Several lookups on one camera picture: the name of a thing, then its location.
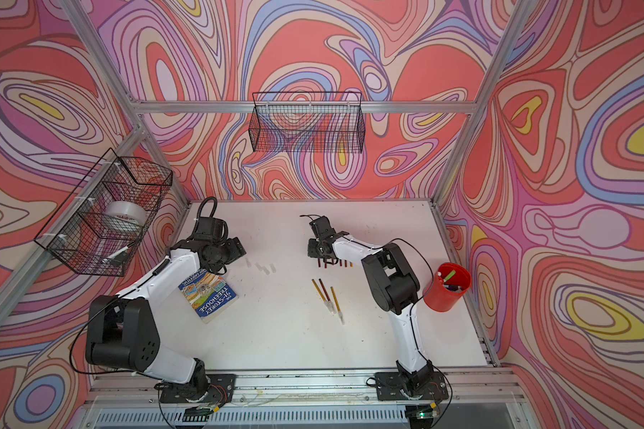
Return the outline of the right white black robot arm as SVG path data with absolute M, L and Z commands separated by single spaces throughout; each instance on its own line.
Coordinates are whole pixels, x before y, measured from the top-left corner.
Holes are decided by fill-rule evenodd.
M 377 306 L 389 314 L 398 358 L 398 385 L 410 398 L 423 393 L 434 375 L 434 366 L 422 351 L 415 306 L 420 301 L 420 281 L 401 248 L 388 242 L 368 244 L 349 232 L 338 232 L 325 216 L 309 214 L 314 237 L 308 256 L 327 263 L 349 262 L 361 266 Z

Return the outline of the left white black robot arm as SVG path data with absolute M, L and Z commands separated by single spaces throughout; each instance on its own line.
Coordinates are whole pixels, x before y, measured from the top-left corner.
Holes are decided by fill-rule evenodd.
M 85 359 L 91 365 L 139 373 L 159 382 L 169 403 L 204 402 L 215 389 L 205 364 L 162 343 L 153 312 L 178 291 L 191 311 L 208 323 L 238 299 L 224 279 L 227 265 L 245 256 L 236 238 L 222 242 L 184 240 L 138 282 L 116 295 L 103 295 L 89 307 Z

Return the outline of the yellow knife group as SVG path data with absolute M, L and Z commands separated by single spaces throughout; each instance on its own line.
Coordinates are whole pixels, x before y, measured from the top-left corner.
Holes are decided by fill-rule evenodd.
M 318 292 L 318 295 L 323 300 L 323 302 L 324 302 L 326 308 L 328 309 L 328 311 L 330 313 L 334 314 L 334 310 L 332 308 L 332 305 L 331 305 L 329 299 L 327 298 L 327 295 L 325 295 L 325 293 L 323 293 L 322 289 L 320 288 L 320 286 L 318 285 L 318 283 L 317 283 L 317 281 L 315 279 L 311 279 L 311 280 L 312 280 L 312 283 L 313 283 L 316 291 Z

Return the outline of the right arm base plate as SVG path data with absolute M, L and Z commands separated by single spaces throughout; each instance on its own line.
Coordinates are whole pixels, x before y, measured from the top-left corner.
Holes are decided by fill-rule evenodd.
M 370 378 L 380 401 L 429 400 L 440 403 L 450 398 L 445 377 L 430 373 L 421 377 L 403 376 L 398 372 L 377 372 Z

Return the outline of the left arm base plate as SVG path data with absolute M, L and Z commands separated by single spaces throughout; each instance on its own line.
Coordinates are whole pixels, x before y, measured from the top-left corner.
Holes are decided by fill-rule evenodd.
M 159 402 L 165 404 L 209 404 L 223 406 L 232 401 L 236 374 L 206 375 L 204 381 L 187 384 L 162 383 L 157 385 Z

